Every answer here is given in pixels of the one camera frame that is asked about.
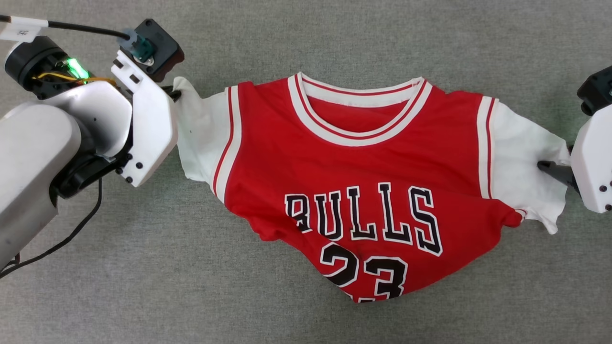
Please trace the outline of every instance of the white neckline trim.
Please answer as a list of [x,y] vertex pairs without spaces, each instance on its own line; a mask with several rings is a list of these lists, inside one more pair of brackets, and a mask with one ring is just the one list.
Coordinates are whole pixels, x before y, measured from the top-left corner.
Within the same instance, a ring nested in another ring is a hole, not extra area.
[[[392,138],[400,133],[422,109],[431,84],[423,78],[380,89],[346,89],[313,80],[303,73],[288,78],[291,102],[298,118],[315,135],[342,146],[369,146]],[[308,97],[351,107],[385,107],[408,100],[393,120],[369,132],[350,132],[338,128],[321,118],[313,110]]]

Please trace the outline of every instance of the jersey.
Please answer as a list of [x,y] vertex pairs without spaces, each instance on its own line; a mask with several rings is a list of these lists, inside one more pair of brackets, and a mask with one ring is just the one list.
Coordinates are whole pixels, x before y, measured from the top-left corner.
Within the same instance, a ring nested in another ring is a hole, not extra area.
[[424,78],[354,90],[303,73],[206,99],[183,78],[175,89],[186,176],[354,302],[456,272],[503,226],[557,231],[566,187],[537,161],[567,164],[565,141],[498,99]]

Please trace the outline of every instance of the red stripe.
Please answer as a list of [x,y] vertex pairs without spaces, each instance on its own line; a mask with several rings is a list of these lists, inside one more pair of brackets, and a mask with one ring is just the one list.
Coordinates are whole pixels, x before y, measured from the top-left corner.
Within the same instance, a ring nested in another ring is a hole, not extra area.
[[493,193],[491,192],[491,129],[489,128],[489,122],[491,121],[491,114],[493,112],[493,105],[495,104],[495,99],[491,99],[491,106],[489,107],[489,113],[487,114],[487,144],[488,144],[488,157],[487,157],[487,174],[488,174],[488,192],[489,198],[493,197]]
[[219,170],[221,170],[221,164],[223,163],[223,159],[225,159],[225,154],[228,152],[230,148],[231,142],[234,139],[234,110],[231,106],[231,89],[228,89],[228,106],[229,106],[229,140],[227,144],[225,144],[225,148],[223,149],[223,153],[221,154],[221,159],[219,159],[219,163],[217,164],[217,171],[215,172],[215,178],[212,181],[212,191],[217,196],[217,178],[219,177]]
[[405,89],[409,89],[411,87],[414,86],[414,84],[410,84],[407,86],[403,86],[400,87],[398,89],[390,89],[388,91],[378,91],[378,92],[351,92],[351,91],[345,91],[342,89],[335,89],[335,88],[331,88],[325,85],[321,85],[318,83],[315,83],[314,81],[310,81],[310,80],[306,80],[306,79],[302,79],[305,83],[309,83],[311,85],[315,85],[318,88],[322,88],[322,89],[326,89],[328,91],[332,91],[332,92],[336,92],[336,93],[342,93],[342,94],[351,94],[351,95],[381,95],[381,94],[389,94],[389,93],[394,93],[394,92],[398,92],[398,91],[404,91]]
[[410,107],[406,110],[406,112],[404,112],[404,114],[401,116],[401,118],[395,122],[394,125],[392,125],[389,128],[383,130],[382,132],[379,132],[379,133],[376,133],[376,134],[372,134],[372,135],[369,135],[369,136],[351,136],[351,135],[347,135],[347,134],[344,134],[344,133],[338,133],[338,132],[336,132],[336,131],[334,131],[334,130],[332,130],[330,128],[327,128],[325,125],[323,125],[322,123],[317,121],[317,119],[310,113],[310,110],[308,109],[308,106],[306,106],[306,101],[304,100],[304,96],[302,95],[302,90],[300,88],[299,80],[297,79],[297,77],[296,77],[296,86],[297,86],[297,93],[300,95],[300,100],[302,101],[302,106],[304,107],[304,110],[310,116],[310,118],[315,123],[317,123],[317,125],[319,125],[323,129],[327,130],[328,132],[334,133],[334,134],[336,134],[338,136],[342,136],[344,138],[352,138],[352,139],[355,139],[355,140],[366,140],[366,139],[369,139],[369,138],[377,137],[377,136],[385,134],[386,132],[388,132],[391,129],[393,129],[394,127],[396,127],[397,124],[400,123],[402,120],[404,120],[404,118],[406,118],[406,116],[410,113],[410,111],[412,110],[414,105],[417,103],[421,93],[423,93],[423,90],[425,89],[425,87],[421,87],[420,88],[419,93],[416,95],[416,98],[414,99],[412,104],[410,104]]

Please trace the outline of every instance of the gray fabric surface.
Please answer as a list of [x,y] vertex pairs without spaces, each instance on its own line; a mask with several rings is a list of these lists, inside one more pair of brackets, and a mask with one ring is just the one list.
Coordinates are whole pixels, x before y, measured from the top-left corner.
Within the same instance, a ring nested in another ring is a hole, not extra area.
[[[300,70],[349,88],[423,76],[499,97],[568,141],[587,120],[576,90],[612,64],[604,0],[1,0],[0,12],[116,29],[155,18],[187,57],[170,77],[202,96]],[[111,76],[113,38],[46,33]],[[0,113],[32,98],[0,81]],[[531,221],[505,229],[439,283],[357,305],[186,180],[176,151],[138,189],[104,183],[100,212],[72,244],[0,281],[0,343],[612,342],[612,220],[574,193],[558,234]],[[95,196],[61,202],[23,256],[66,237]]]

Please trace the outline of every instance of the white label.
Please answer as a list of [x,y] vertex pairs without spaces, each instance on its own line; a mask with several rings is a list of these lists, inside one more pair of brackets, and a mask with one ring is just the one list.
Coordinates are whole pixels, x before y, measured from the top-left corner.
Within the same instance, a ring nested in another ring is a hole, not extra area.
[[49,26],[49,22],[40,19],[11,17],[11,23],[0,32],[0,39],[15,40],[17,42],[32,42],[42,28]]

